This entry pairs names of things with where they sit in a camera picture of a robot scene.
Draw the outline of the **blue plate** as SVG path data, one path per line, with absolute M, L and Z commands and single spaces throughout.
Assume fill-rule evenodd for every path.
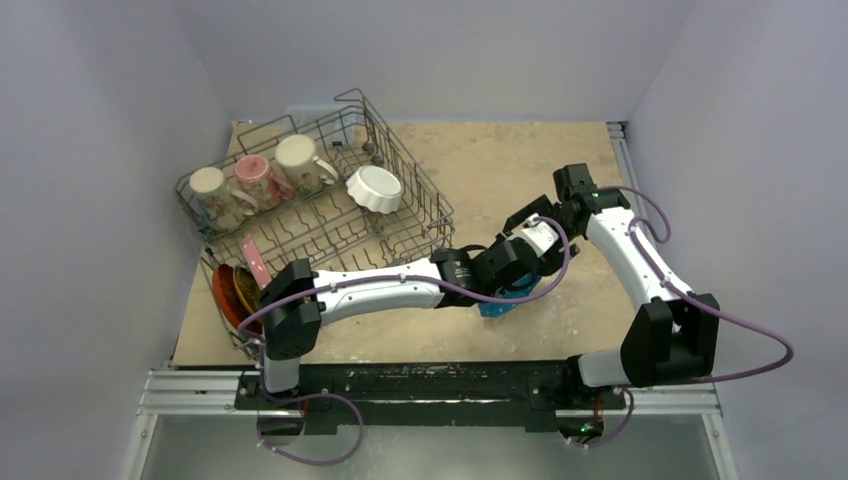
M 498 290 L 493 297 L 498 299 L 517 299 L 529 296 L 539 284 L 541 277 L 535 273 L 529 273 L 512 285 Z M 479 303 L 478 309 L 483 318 L 497 318 L 503 316 L 517 307 L 516 303 L 487 302 Z

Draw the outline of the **white bowl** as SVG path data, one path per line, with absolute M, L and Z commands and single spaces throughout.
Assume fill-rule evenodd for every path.
M 345 182 L 346 192 L 360 207 L 371 212 L 390 214 L 400 207 L 403 186 L 388 170 L 365 165 Z

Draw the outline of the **white floral mug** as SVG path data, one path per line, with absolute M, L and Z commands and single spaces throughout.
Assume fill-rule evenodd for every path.
M 340 178 L 336 169 L 319 156 L 315 140 L 307 135 L 294 134 L 280 140 L 274 159 L 283 176 L 302 197 L 334 185 Z

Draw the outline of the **pink polka dot plate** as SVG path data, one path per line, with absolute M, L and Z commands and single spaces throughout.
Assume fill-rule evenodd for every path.
M 261 290 L 265 289 L 271 283 L 273 276 L 251 234 L 242 238 L 240 249 L 257 285 Z

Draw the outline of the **yellow plate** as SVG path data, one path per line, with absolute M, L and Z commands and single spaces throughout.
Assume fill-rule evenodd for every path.
M 249 314 L 260 307 L 261 289 L 252 273 L 244 267 L 233 269 L 233 285 L 237 298 Z

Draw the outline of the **pink patterned mug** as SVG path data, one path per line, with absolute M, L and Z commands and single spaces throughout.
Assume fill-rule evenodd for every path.
M 296 189 L 261 155 L 239 159 L 234 175 L 241 189 L 257 202 L 260 210 L 274 209 L 296 196 Z

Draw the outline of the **red-orange plate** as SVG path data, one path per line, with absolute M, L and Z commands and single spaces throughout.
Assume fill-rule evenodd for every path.
M 221 264 L 214 270 L 212 275 L 212 292 L 215 303 L 224 315 L 228 327 L 237 334 L 238 326 L 252 314 L 246 311 L 237 298 L 233 285 L 234 268 L 228 264 Z

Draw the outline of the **beige mug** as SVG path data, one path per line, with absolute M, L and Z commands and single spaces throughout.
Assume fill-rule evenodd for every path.
M 189 177 L 189 188 L 194 193 L 203 219 L 217 231 L 234 230 L 259 211 L 257 201 L 232 187 L 217 167 L 203 167 L 193 172 Z

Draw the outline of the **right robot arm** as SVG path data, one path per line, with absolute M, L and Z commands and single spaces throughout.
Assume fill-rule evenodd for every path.
M 604 256 L 635 310 L 622 343 L 570 358 L 573 373 L 561 392 L 576 407 L 596 399 L 601 387 L 648 387 L 688 383 L 713 369 L 719 320 L 710 294 L 695 294 L 672 271 L 638 226 L 626 188 L 599 187 L 585 164 L 553 174 L 557 202 L 540 196 L 504 223 L 507 236 L 519 226 L 541 254 L 559 254 L 582 236 Z

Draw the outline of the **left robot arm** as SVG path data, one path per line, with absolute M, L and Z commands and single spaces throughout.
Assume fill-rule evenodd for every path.
M 297 399 L 300 363 L 322 327 L 395 309 L 516 305 L 542 297 L 543 277 L 561 280 L 571 259 L 557 233 L 524 229 L 489 247 L 441 249 L 430 257 L 381 269 L 315 270 L 298 259 L 260 294 L 264 352 L 259 395 L 272 408 Z

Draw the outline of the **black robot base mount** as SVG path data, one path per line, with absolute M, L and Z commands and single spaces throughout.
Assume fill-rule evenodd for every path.
M 566 360 L 456 363 L 306 364 L 288 393 L 263 394 L 243 373 L 234 406 L 263 417 L 304 420 L 307 435 L 342 425 L 521 427 L 597 438 L 601 410 L 624 408 L 612 387 L 585 387 Z

